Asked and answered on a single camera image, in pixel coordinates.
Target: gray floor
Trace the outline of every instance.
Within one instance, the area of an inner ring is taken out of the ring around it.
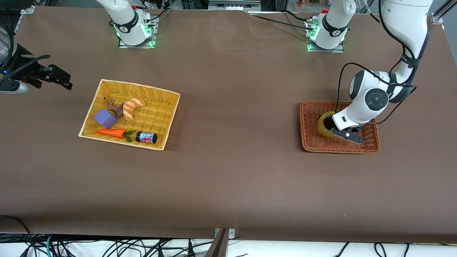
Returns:
[[[436,11],[446,0],[434,0],[430,12]],[[70,7],[101,7],[95,0],[51,0],[50,2],[58,3],[56,5]],[[377,4],[373,4],[372,12],[377,13]],[[446,34],[449,48],[454,56],[454,62],[457,63],[457,8],[451,10],[443,18],[443,26]]]

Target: small can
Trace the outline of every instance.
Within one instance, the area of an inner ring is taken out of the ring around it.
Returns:
[[[157,142],[157,134],[140,131],[137,133],[136,141],[155,144]]]

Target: croissant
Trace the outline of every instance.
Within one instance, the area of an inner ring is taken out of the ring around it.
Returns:
[[[124,117],[126,120],[131,121],[133,120],[133,110],[136,107],[140,106],[145,106],[146,103],[143,100],[137,99],[137,98],[132,98],[126,103],[124,103],[124,106],[122,107],[122,110],[124,112]]]

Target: purple block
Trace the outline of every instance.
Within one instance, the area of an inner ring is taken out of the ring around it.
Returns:
[[[114,117],[109,111],[106,109],[101,109],[95,116],[94,120],[96,120],[100,125],[109,129],[111,128],[114,123],[116,123],[117,119]]]

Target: round black joint cover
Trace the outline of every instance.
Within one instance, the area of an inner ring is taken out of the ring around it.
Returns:
[[[387,93],[379,88],[370,89],[365,95],[365,103],[372,111],[379,111],[384,108],[389,101]]]

